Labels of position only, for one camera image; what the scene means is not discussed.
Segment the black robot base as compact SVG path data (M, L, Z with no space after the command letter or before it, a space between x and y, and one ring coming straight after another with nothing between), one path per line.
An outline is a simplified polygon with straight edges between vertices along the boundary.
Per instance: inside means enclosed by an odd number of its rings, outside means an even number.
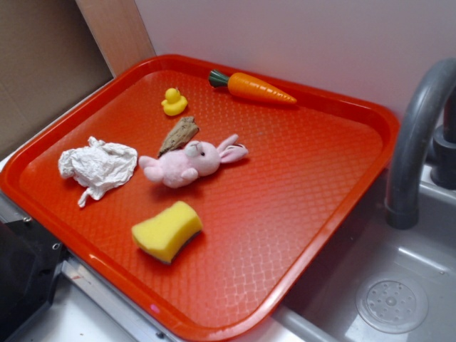
M53 303L66 249L39 222L1 224L1 340L13 341Z

